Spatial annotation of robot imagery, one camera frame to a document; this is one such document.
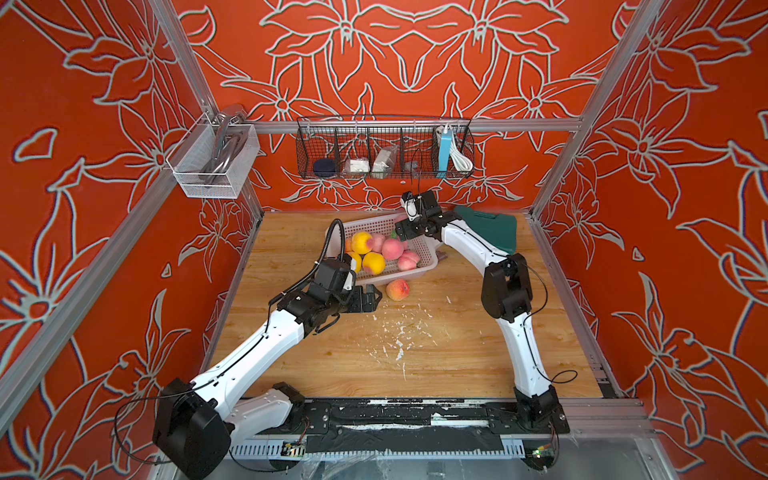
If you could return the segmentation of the orange pink peach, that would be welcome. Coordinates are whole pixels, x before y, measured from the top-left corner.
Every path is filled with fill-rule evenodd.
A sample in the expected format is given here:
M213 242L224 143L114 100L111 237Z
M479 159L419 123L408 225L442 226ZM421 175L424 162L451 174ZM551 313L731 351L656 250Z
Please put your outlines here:
M396 279L386 286L386 294L392 301L403 301L410 295L410 286L404 279Z

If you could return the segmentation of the pink peach with leaf upper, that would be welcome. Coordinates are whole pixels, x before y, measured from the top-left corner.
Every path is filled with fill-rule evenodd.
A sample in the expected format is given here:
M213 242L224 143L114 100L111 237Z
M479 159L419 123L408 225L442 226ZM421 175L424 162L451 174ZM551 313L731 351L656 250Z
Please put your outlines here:
M406 250L397 260L399 271L411 271L418 267L420 256L411 250Z

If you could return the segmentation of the pink peach with leaf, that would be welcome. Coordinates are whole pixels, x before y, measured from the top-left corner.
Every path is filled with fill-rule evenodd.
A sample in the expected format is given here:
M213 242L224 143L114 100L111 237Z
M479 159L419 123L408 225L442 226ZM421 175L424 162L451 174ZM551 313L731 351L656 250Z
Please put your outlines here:
M370 248L373 252L380 253L385 242L385 237L379 233L373 233L370 239Z
M400 240L400 239L397 236L390 236L389 238L385 239L385 242L383 244L383 248L382 248L382 251L381 251L381 255L387 261L398 260L398 258L405 251L405 250L403 250L400 247L400 244L399 244L398 240Z
M411 271L418 267L420 256L411 250L406 250L397 260L399 271Z

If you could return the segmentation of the pink peach with leaf lower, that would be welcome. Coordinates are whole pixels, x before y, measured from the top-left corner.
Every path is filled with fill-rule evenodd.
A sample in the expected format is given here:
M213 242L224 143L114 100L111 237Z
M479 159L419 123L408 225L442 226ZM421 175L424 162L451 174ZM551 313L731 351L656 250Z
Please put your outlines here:
M389 238L385 239L385 242L383 244L383 248L382 248L382 251L381 251L381 255L387 261L398 260L398 258L405 251L405 250L403 250L400 247L400 244L399 244L398 240L400 240L400 239L397 236L390 236Z

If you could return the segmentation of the pink peach front with leaf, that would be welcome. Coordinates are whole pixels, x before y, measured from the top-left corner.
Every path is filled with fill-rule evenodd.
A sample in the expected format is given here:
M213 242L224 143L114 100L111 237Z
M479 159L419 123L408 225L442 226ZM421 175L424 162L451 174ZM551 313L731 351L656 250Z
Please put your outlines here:
M379 233L373 233L370 239L370 248L373 252L380 253L385 242L385 237Z

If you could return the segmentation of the yellow red peach front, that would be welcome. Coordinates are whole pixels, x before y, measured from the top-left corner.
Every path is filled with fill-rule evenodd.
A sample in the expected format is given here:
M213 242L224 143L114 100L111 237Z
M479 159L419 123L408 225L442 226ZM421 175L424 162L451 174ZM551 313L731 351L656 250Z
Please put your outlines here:
M372 251L373 237L368 232L357 232L350 239L350 249L358 255L366 255Z

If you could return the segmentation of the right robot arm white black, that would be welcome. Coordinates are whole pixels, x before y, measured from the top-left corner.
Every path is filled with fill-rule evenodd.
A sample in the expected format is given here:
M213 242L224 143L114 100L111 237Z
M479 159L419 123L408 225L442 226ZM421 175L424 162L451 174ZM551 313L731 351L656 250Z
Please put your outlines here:
M468 207L444 210L435 192L401 196L401 240L432 238L461 254L482 276L481 304L502 331L514 370L517 423L524 431L557 431L565 420L556 381L546 373L533 333L534 292L526 258L516 251L517 220Z

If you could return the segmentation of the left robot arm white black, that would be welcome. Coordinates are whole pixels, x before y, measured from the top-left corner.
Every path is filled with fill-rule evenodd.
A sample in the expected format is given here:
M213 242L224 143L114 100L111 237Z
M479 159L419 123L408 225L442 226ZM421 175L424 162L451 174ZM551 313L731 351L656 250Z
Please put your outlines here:
M310 334L318 335L347 313L376 310L382 295L362 286L352 258L323 249L311 270L275 295L268 317L219 363L184 382L171 381L158 395L152 442L190 479L203 479L229 454L233 442L281 425L299 395L275 386L259 398L243 394L284 353Z

